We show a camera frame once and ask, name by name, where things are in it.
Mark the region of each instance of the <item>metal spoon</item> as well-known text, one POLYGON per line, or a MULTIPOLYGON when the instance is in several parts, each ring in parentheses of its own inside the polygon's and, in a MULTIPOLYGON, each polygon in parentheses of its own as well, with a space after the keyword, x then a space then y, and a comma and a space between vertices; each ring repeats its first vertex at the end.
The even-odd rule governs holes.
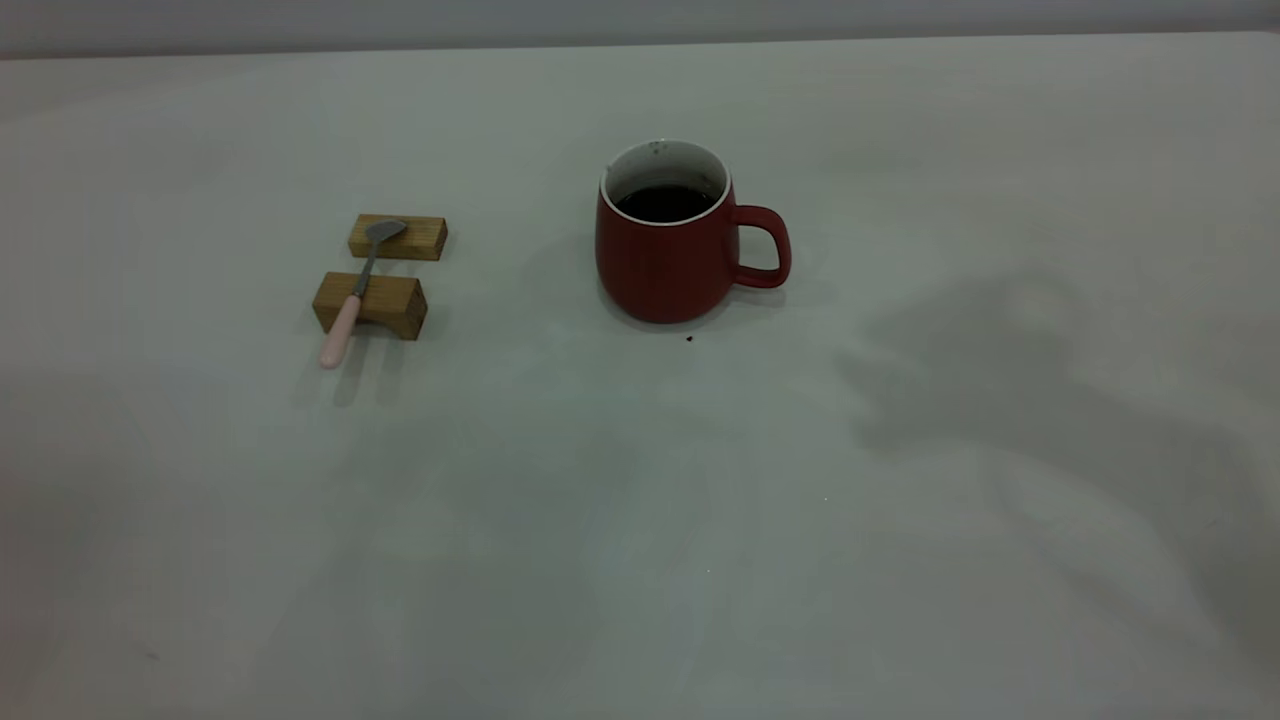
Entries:
POLYGON ((360 315, 360 299, 369 288, 369 273, 374 269, 374 260, 378 259, 378 245, 384 240, 390 240, 404 232, 407 225, 399 220, 383 220, 369 225, 365 237, 369 238, 369 260, 365 260, 365 269, 356 281, 356 290, 351 291, 347 300, 338 310, 338 319, 329 328, 329 337, 320 348, 320 366, 332 370, 342 365, 343 356, 347 355, 347 341, 351 340, 351 329, 356 327, 356 315, 360 315))

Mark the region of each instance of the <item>dark liquid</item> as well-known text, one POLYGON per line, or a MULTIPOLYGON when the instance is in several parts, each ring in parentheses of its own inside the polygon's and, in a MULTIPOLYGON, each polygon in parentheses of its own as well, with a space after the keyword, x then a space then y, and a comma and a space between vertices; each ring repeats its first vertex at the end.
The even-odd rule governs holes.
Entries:
POLYGON ((710 209, 716 200, 681 184, 637 190, 618 202, 618 210, 646 223, 678 223, 710 209))

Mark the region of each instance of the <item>gray wall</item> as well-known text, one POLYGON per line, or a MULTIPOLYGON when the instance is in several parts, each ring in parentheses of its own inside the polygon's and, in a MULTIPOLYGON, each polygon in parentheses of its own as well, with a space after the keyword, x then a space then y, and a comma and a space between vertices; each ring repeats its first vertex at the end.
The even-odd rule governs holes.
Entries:
POLYGON ((1258 27, 1280 0, 0 0, 0 55, 1258 27))

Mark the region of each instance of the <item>red mug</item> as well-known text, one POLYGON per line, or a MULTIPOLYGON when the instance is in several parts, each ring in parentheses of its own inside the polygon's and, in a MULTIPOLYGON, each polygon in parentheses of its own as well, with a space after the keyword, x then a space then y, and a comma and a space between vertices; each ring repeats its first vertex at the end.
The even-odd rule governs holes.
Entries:
POLYGON ((733 181, 714 152, 692 142, 654 140, 622 151, 604 169, 595 204, 595 266, 618 307, 650 323, 680 323, 716 307, 735 283, 769 288, 786 282, 791 238, 777 213, 733 200, 733 181), (618 210, 632 192, 668 184, 717 200, 701 214, 673 223, 645 222, 618 210), (773 236, 778 269, 739 265, 739 225, 773 236))

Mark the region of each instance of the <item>table surface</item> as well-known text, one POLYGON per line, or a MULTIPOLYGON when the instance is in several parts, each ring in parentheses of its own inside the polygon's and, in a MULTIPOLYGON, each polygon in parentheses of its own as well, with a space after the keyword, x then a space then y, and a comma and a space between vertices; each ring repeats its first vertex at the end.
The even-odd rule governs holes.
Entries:
MULTIPOLYGON (((0 63, 0 714, 1272 717, 1280 36, 0 63), (602 297, 701 141, 795 269, 602 297), (316 366, 358 213, 417 342, 316 366)), ((767 264, 767 236, 744 259, 767 264)))

